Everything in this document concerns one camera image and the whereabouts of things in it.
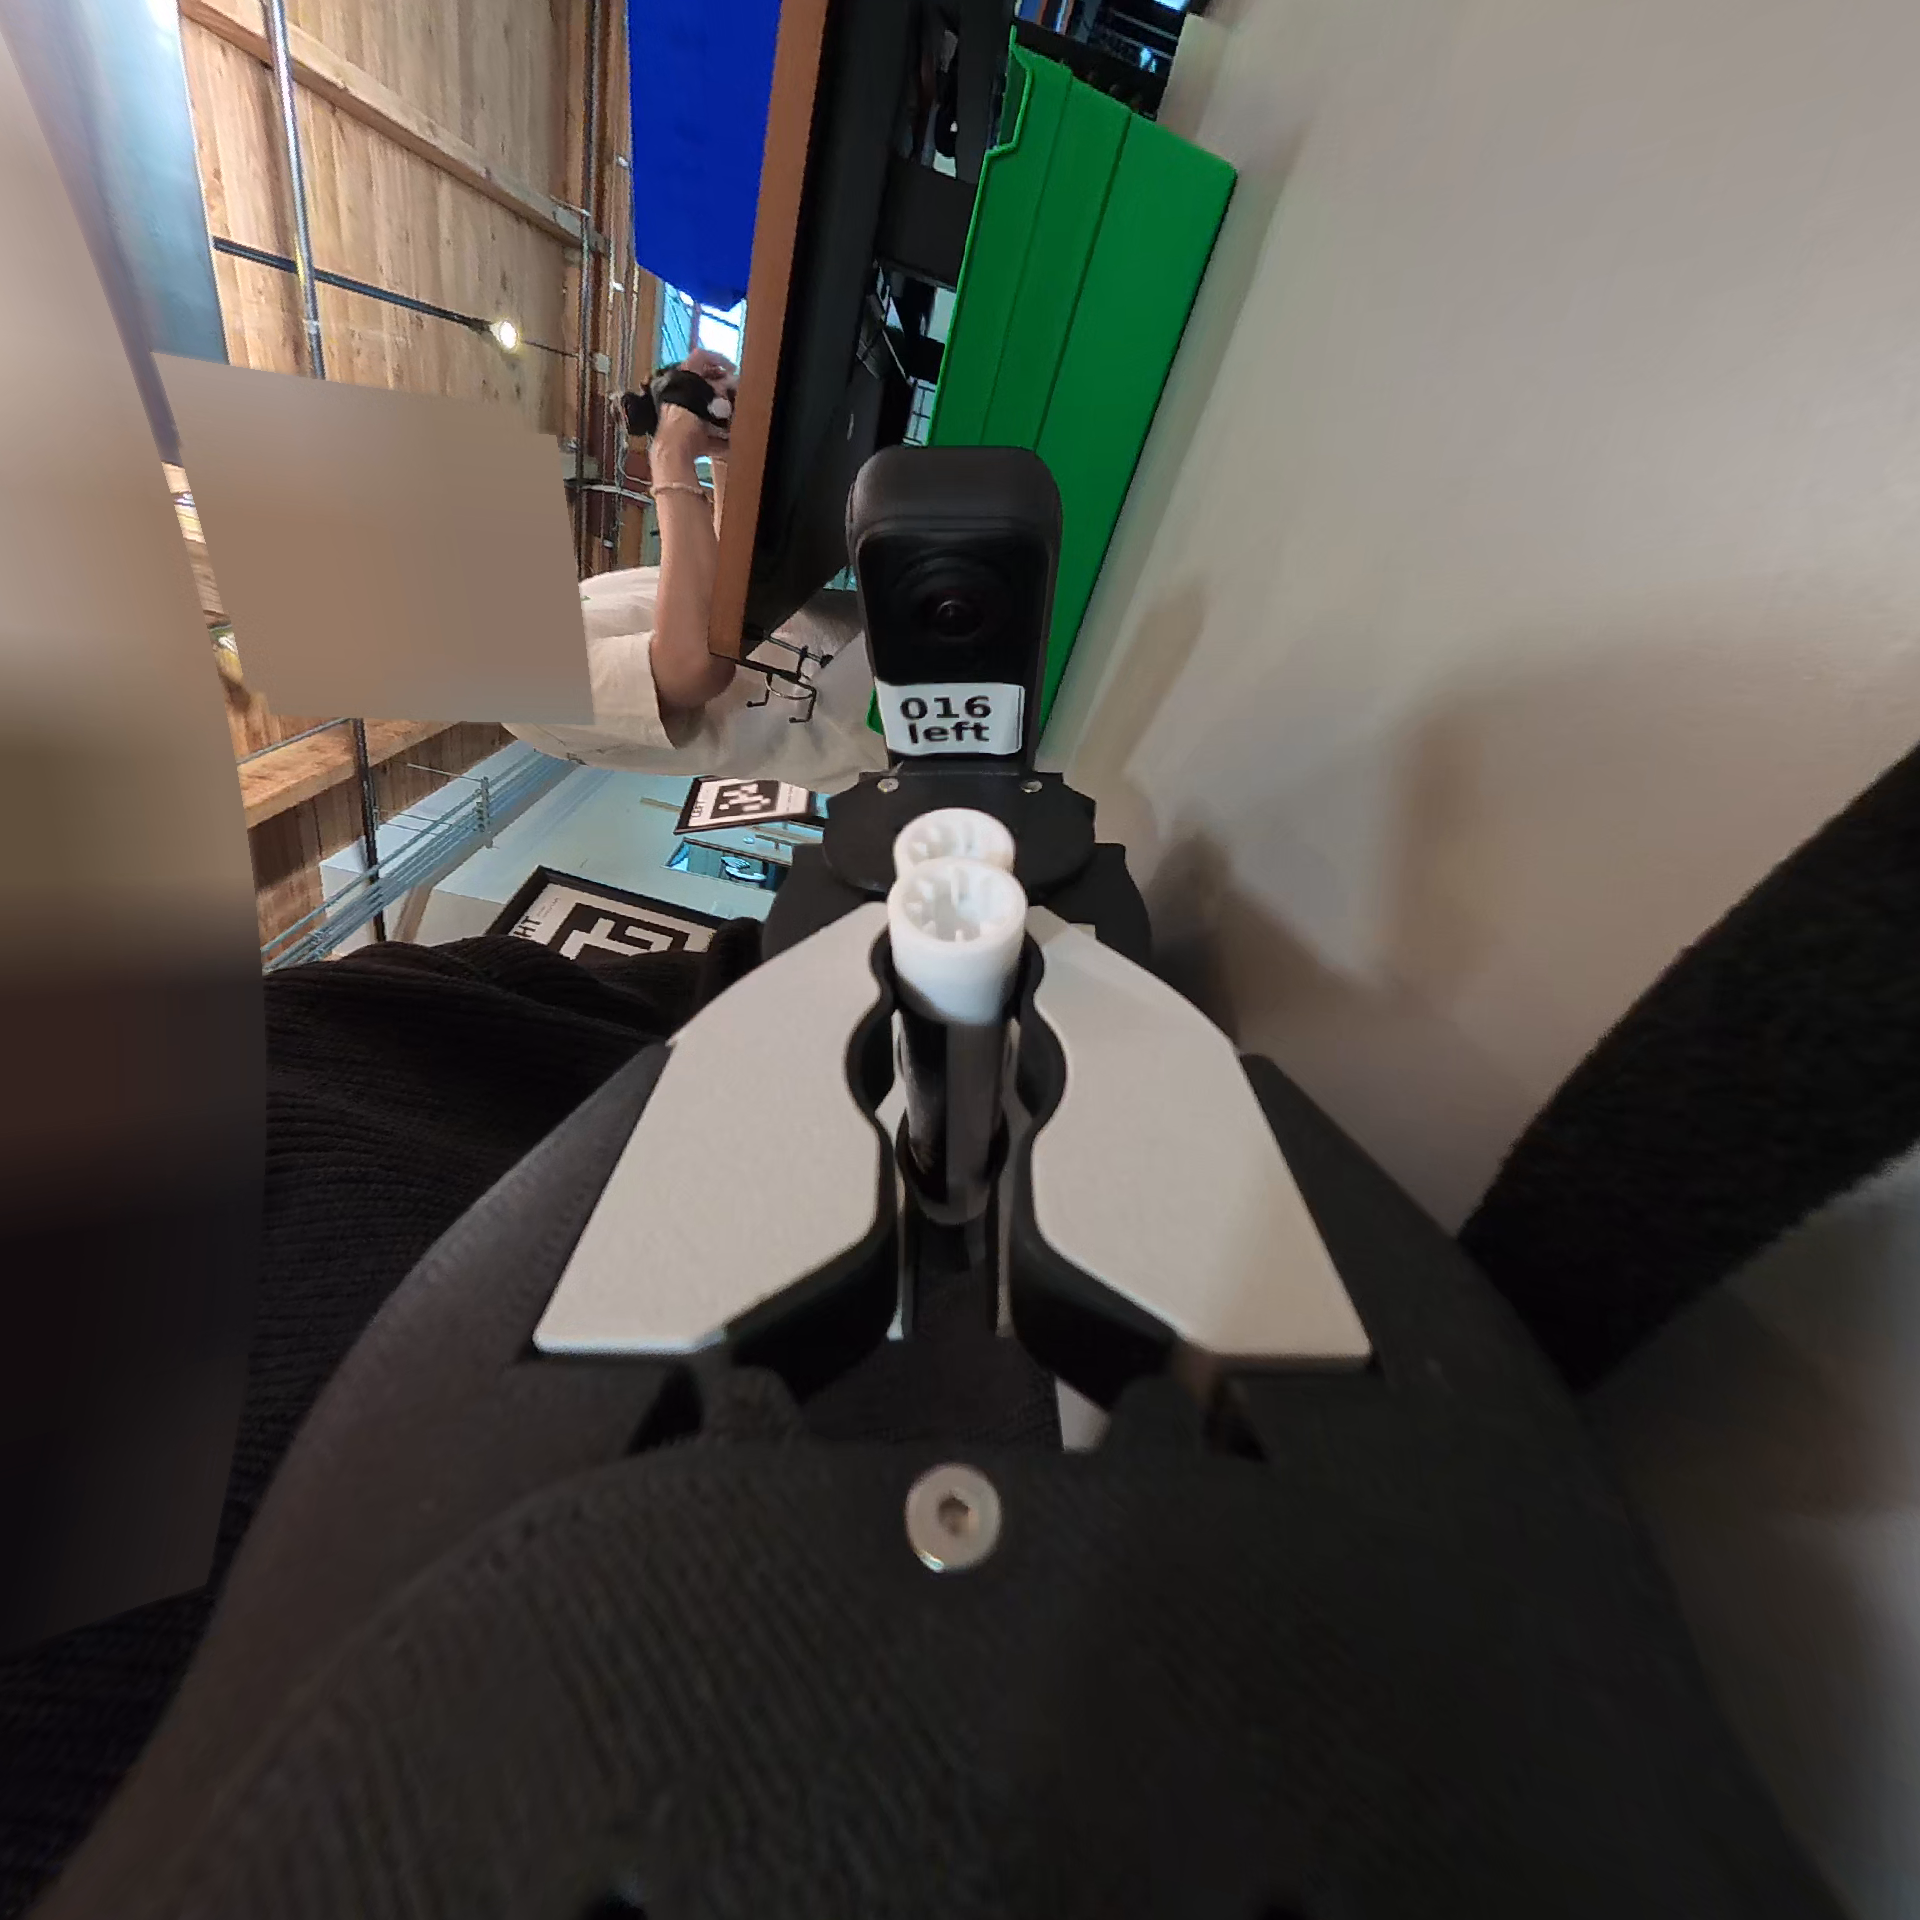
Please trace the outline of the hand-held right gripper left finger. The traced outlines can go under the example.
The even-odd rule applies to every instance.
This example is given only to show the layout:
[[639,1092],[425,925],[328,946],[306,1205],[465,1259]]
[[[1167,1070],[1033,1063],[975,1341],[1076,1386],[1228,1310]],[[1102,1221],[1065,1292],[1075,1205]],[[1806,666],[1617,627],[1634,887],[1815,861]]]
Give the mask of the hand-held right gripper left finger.
[[883,1010],[883,912],[851,912],[695,1014],[535,1326],[540,1354],[702,1354],[879,1259],[895,1175],[852,1046]]

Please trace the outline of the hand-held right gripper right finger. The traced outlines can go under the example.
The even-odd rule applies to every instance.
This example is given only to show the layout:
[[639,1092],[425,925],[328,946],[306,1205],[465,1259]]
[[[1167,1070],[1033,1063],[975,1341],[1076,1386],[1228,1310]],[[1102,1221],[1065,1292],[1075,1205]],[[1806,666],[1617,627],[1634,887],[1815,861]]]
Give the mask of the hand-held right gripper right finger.
[[1063,1051],[1033,1133],[1040,1248],[1210,1363],[1366,1364],[1374,1348],[1228,1036],[1063,919],[1028,1036]]

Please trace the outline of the black dry erase marker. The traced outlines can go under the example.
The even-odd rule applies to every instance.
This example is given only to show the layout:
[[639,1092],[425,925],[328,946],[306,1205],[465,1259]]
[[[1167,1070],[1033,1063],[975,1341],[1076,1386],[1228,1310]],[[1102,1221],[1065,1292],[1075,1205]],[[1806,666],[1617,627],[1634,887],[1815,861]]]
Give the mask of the black dry erase marker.
[[930,861],[953,858],[1015,874],[1017,842],[1004,820],[978,806],[928,810],[907,820],[895,839],[898,879]]
[[936,1216],[988,1207],[1025,920],[1025,887],[977,858],[923,861],[888,898],[906,1152]]

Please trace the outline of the wooden edged desk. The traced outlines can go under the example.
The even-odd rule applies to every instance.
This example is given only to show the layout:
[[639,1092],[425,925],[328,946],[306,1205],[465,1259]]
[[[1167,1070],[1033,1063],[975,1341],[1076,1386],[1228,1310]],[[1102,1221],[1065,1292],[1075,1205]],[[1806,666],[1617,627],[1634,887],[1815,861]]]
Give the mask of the wooden edged desk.
[[848,560],[860,467],[939,376],[1017,7],[793,2],[775,35],[710,645],[743,659]]

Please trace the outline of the green plastic bin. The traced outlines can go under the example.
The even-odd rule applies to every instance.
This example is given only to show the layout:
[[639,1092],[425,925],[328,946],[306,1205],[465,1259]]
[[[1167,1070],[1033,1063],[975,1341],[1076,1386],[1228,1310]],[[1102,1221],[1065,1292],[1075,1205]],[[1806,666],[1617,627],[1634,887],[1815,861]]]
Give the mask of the green plastic bin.
[[1031,447],[1062,492],[1043,723],[1235,187],[1223,157],[1010,39],[928,442]]

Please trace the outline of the framed fiducial tag board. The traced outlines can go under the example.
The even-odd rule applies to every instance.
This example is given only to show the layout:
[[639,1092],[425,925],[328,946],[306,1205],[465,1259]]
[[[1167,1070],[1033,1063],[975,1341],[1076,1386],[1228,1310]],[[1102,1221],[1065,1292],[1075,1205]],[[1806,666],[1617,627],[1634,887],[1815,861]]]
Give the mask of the framed fiducial tag board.
[[664,903],[607,879],[537,869],[498,910],[489,936],[542,946],[567,959],[593,956],[706,952],[726,919]]

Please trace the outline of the person's black knit clothing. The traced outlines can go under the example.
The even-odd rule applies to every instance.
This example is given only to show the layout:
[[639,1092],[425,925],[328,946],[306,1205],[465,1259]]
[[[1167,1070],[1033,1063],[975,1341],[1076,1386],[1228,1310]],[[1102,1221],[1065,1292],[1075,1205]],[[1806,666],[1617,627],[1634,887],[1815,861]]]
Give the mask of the person's black knit clothing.
[[268,979],[268,1128],[246,1526],[302,1416],[430,1243],[640,1048],[742,980],[762,923],[705,951],[566,957],[512,934],[382,943]]

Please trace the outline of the small fiducial tag sheet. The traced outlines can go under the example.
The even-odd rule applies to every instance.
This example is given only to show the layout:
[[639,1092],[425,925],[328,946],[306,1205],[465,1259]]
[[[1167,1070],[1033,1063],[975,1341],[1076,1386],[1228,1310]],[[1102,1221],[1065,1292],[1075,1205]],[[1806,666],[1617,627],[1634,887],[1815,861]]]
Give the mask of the small fiducial tag sheet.
[[804,784],[775,778],[697,778],[680,810],[676,835],[732,832],[767,824],[819,824],[823,800]]

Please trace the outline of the blue plastic bin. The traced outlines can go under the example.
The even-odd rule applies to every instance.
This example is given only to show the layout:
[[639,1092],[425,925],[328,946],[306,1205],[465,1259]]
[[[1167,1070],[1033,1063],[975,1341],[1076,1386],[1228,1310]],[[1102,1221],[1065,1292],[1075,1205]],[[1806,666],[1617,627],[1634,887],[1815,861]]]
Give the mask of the blue plastic bin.
[[828,4],[628,2],[633,262],[775,340]]

